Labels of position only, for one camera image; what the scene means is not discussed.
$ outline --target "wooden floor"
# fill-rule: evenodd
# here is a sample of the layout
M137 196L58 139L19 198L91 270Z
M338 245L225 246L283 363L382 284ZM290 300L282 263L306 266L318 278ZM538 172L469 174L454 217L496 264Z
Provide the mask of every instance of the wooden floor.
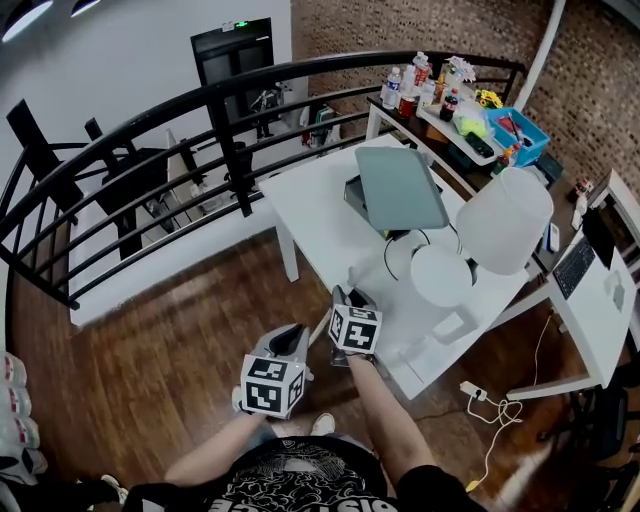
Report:
M290 283L275 233L259 235L176 276L77 331L65 308L16 278L14 350L27 366L33 417L55 477L112 473L128 485L157 481L177 457L229 419L229 396L244 354L280 325L308 326L322 318L329 295L304 261ZM441 466L465 485L484 472L495 426L464 413L458 386L469 380L495 400L534 376L534 350L549 306L485 334L435 384L405 403ZM362 410L347 371L329 366L324 338L310 352L316 380L291 431L332 412L339 430L367 440ZM552 319L539 353L539 381L580 371L579 357ZM495 415L478 404L477 411ZM499 502L507 480L545 448L539 430L562 415L564 399L525 403L524 422L506 429L491 457L491 473L474 495ZM635 440L636 426L628 428ZM626 462L621 454L612 465ZM516 477L524 497L513 510L556 510L578 472L574 461L552 455L535 478Z

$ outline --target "brick wall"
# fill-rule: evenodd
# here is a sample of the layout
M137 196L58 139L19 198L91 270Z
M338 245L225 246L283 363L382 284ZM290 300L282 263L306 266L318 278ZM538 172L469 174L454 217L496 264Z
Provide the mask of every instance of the brick wall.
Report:
M529 67L552 5L552 0L292 0L294 59L426 49ZM382 83L387 73L379 68L327 73L311 81L311 91ZM525 113L551 136L550 152L565 172L597 180L615 168L640 198L639 82L640 30L598 0L568 0ZM341 110L362 106L347 101Z

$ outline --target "black metal railing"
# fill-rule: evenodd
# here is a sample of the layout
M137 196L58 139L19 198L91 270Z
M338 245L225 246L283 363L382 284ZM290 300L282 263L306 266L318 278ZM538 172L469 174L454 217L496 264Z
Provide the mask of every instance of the black metal railing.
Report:
M13 250L8 249L4 244L0 244L0 258L45 293L70 308L78 308L78 299L83 294L87 293L89 290L98 286L100 283L106 281L129 265L132 265L136 261L144 258L151 252L154 252L174 240L192 232L193 230L215 221L216 219L219 219L233 211L241 210L244 216L251 215L252 204L262 198L260 193L252 192L250 189L250 184L254 183L256 178L273 173L283 167L292 165L307 158L318 156L327 151L360 142L364 140L365 136L356 135L316 149L303 151L293 156L283 158L260 169L253 170L249 173L243 173L241 165L241 159L243 157L252 155L257 151L295 137L299 137L303 133L331 128L335 125L364 119L368 115L368 112L363 111L340 115L334 119L260 140L257 143L242 149L236 149L234 145L234 136L252 129L252 127L255 126L255 123L260 120L273 119L274 116L279 114L298 110L306 106L321 105L329 101L377 92L380 89L380 84L366 85L309 97L294 103L254 113L233 122L229 120L227 109L225 107L224 100L226 97L236 95L238 92L246 90L269 88L276 82L283 82L319 73L366 66L389 66L392 64L408 63L411 62L415 53L415 51L395 51L340 54L271 66L237 75L227 80L201 87L173 98L148 110L147 112L140 114L104 135L100 135L99 128L94 124L91 126L93 132L90 132L90 134L92 134L92 138L95 137L95 140L91 143L49 144L49 149L53 151L69 149L80 149L81 151L75 157L62 162L57 168L55 168L55 170L46 175L39 182L34 179L29 191L18 201L15 201L14 195L16 187L27 166L29 152L31 151L30 146L27 145L18 159L15 168L11 172L9 181L0 198L0 217L2 217L0 220L0 240L4 242L12 232L15 233ZM429 56L429 61L433 64L433 71L435 74L440 73L440 69L444 64L445 59L451 56L451 53L444 52L425 53ZM506 99L509 95L517 74L524 74L526 72L524 66L517 62L473 55L462 55L462 57L466 58L474 65L509 71L508 78L480 77L478 79L478 82L480 83L504 84L504 91L502 93L503 99ZM77 182L104 172L104 169L90 171L87 171L87 169L96 162L107 162L108 159L110 160L110 158L114 156L113 152L117 149L125 148L130 155L135 157L135 148L133 148L133 144L131 143L134 138L157 128L176 117L182 116L204 106L208 106L213 114L215 123L214 129L184 140L169 149L158 151L146 159L140 159L139 161L134 160L134 165L117 173L117 175L113 176L112 179L103 183L99 189L85 194L82 199L70 206L66 205L66 207L61 207L52 199L51 190L56 188L56 185L66 183L70 179ZM105 194L109 192L113 193L118 190L118 187L126 184L128 179L140 176L140 173L144 173L153 166L157 166L159 164L164 165L170 157L184 151L190 151L191 148L213 139L215 139L216 143L220 145L223 154L222 157L207 162L199 167L192 168L186 174L141 194L134 200L131 200L115 209L106 218L95 223L93 226L90 226L84 232L72 239L68 239L69 235L67 233L66 243L62 244L62 247L56 247L56 237L59 236L58 230L64 227L69 229L69 223L76 221L77 214L83 208L86 208L93 202L99 202L101 198L105 197ZM226 165L228 170L228 182L180 204L178 207L153 218L152 221L147 222L140 227L130 230L123 236L120 236L113 243L80 262L75 267L71 269L67 269L65 267L65 270L61 275L56 275L60 273L54 272L56 264L58 264L58 267L60 267L62 263L64 264L62 266L67 265L66 260L72 250L78 248L81 244L85 243L91 237L94 237L110 224L117 222L118 219L122 219L123 215L128 212L135 211L137 207L144 205L150 199L161 196L162 194L165 194L180 185L188 183L189 181L200 178L205 173L223 165ZM122 247L123 244L127 244L136 237L140 237L142 234L163 222L173 219L177 215L187 212L189 209L197 207L205 201L226 192L233 192L236 194L237 199L234 203L223 206L222 208L191 222L179 230L167 234L154 244L138 250L126 257L117 265L111 267L108 271L103 272L97 278L80 287L77 291L69 293L68 285L70 280L77 277L109 253L117 250ZM43 226L48 201L53 201L55 203L55 214L53 219ZM33 236L25 242L24 240L21 240L25 219L37 208L39 208L39 210L35 231ZM40 251L39 253L41 244L47 240L49 244L47 248L48 250ZM40 261L40 258L43 256L43 252L46 252L44 255L45 259L44 261Z

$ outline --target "shoe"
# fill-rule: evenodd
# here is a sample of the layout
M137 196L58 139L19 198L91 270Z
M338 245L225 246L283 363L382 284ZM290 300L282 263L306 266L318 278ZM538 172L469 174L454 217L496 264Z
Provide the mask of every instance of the shoe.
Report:
M336 431L336 420L331 414L325 412L316 418L311 428L312 436L326 436Z
M240 402L242 402L242 388L236 386L231 392L231 407L233 407L233 412L240 412L242 410L240 408Z
M120 482L111 475L102 475L100 480L110 485L118 492L118 501L120 502L120 505L124 505L124 502L127 501L127 496L129 496L129 491L122 487Z

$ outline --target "lamp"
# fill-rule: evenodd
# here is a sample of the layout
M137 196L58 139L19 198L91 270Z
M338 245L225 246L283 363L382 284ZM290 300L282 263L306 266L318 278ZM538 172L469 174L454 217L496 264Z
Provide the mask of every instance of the lamp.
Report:
M13 39L51 7L53 0L23 0L9 14L2 36L2 42Z
M76 16L82 14L84 11L88 11L98 3L100 3L100 0L78 0L78 2L76 2L76 5L73 6L71 17L75 18Z
M430 303L455 307L465 302L478 265L499 275L523 269L551 220L553 201L537 178L507 167L460 208L456 226L471 259L467 265L444 249L421 247L411 260L416 291Z

